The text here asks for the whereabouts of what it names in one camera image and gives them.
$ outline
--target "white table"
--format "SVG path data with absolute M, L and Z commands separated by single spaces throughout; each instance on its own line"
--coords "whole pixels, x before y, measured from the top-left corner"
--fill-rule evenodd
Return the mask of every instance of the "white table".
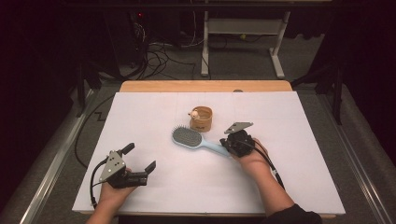
M 269 82 L 280 83 L 280 86 L 286 87 L 285 91 L 210 91 L 210 87 L 218 85 L 233 89 L 238 82 L 240 90 L 256 88 L 252 83 L 256 83 L 256 86 L 265 83 L 129 82 L 129 90 L 133 89 L 134 84 L 148 84 L 148 88 L 145 92 L 117 93 L 73 210 L 92 212 L 89 181 L 93 167 L 110 150 L 121 149 L 134 142 L 135 149 L 123 156 L 127 166 L 138 172 L 152 161 L 157 161 L 157 168 L 149 175 L 148 185 L 139 187 L 128 198 L 120 209 L 121 214 L 262 215 L 264 210 L 254 182 L 232 158 L 220 156 L 205 148 L 189 150 L 172 142 L 172 130 L 179 124 L 189 124 L 188 112 L 198 105 L 205 105 L 214 112 L 212 129 L 204 133 L 205 140 L 219 144 L 220 138 L 227 136 L 224 131 L 233 122 L 253 122 L 254 125 L 247 128 L 247 132 L 260 139 L 267 147 L 291 198 L 303 209 L 315 211 L 325 217 L 344 214 L 344 207 L 297 93 L 288 91 L 285 81 Z M 202 90 L 205 84 L 208 91 L 184 92 L 188 87 L 190 91 Z M 160 91 L 150 88 L 153 85 L 159 86 Z M 181 91 L 171 92 L 177 88 L 169 90 L 169 86 L 180 86 Z M 102 169 L 99 169 L 95 182 L 101 172 Z M 100 187 L 96 187 L 94 194 L 97 198 L 99 192 Z

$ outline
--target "metal bracket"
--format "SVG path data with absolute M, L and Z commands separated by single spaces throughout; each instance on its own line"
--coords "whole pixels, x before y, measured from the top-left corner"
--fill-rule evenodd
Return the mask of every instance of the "metal bracket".
M 125 166 L 125 162 L 122 160 L 122 157 L 119 155 L 119 153 L 116 151 L 111 151 L 99 181 L 107 181 L 108 178 L 113 176 L 119 170 L 123 169 Z
M 253 122 L 235 122 L 224 133 L 236 133 L 253 125 Z

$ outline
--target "hand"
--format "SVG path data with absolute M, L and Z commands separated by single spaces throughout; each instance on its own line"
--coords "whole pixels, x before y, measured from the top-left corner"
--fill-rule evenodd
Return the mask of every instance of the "hand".
M 136 188 L 137 187 L 113 189 L 113 187 L 111 187 L 108 183 L 103 183 L 98 204 L 104 204 L 108 209 L 117 212 L 119 208 L 124 204 L 126 198 Z
M 260 143 L 260 141 L 256 138 L 253 138 L 253 140 L 255 141 L 255 147 L 264 153 L 264 155 L 268 155 L 267 149 Z M 271 174 L 268 162 L 256 150 L 253 150 L 250 154 L 241 158 L 238 158 L 235 155 L 232 156 L 241 164 L 244 171 L 253 178 L 257 175 L 262 175 L 266 171 L 268 174 Z
M 87 223 L 108 224 L 117 214 L 120 207 L 125 203 L 126 198 L 137 187 L 129 187 L 125 189 L 113 189 L 108 183 L 102 184 L 99 203 L 93 211 Z

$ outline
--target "brush bristles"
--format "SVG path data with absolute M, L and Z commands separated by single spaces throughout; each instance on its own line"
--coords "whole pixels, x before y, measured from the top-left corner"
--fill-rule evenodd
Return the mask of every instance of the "brush bristles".
M 197 131 L 183 125 L 177 126 L 172 133 L 175 141 L 187 147 L 198 147 L 202 142 L 202 136 Z

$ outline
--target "sleeve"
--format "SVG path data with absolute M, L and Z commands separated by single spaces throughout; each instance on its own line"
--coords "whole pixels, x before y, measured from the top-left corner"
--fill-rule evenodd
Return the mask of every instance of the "sleeve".
M 297 203 L 285 210 L 273 213 L 262 224 L 321 224 L 320 215 L 305 212 Z

